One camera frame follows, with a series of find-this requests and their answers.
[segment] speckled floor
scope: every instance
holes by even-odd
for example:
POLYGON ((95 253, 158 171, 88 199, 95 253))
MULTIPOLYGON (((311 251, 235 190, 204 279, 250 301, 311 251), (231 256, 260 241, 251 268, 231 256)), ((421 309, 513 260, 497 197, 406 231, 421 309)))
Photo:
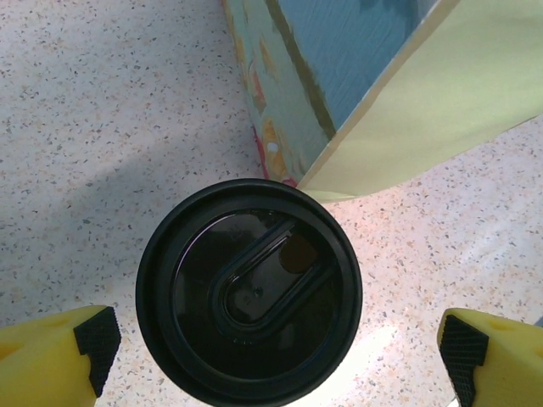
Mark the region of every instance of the speckled floor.
MULTIPOLYGON (((261 173, 220 2, 10 1, 0 21, 0 325, 113 304, 123 339, 97 406, 202 405, 151 360, 133 291, 173 206, 261 173)), ((361 263, 363 317, 297 405, 444 407, 447 307, 543 315, 541 137, 543 118, 328 206, 361 263)))

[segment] yellow paper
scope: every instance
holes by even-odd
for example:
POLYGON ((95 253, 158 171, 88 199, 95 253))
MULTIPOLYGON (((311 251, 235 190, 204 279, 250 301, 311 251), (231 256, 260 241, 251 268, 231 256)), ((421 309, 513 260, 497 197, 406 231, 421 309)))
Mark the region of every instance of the yellow paper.
POLYGON ((392 187, 542 113, 543 0, 443 0, 387 71, 300 183, 313 198, 392 187))

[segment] black lid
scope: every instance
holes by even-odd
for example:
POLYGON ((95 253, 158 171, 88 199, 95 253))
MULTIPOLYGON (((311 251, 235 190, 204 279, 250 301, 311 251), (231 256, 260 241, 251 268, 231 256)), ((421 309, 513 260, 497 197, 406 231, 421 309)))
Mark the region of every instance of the black lid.
POLYGON ((218 406, 279 406, 344 358, 361 278, 349 240, 317 202, 272 181, 227 181, 159 225, 136 306, 151 354, 187 393, 218 406))

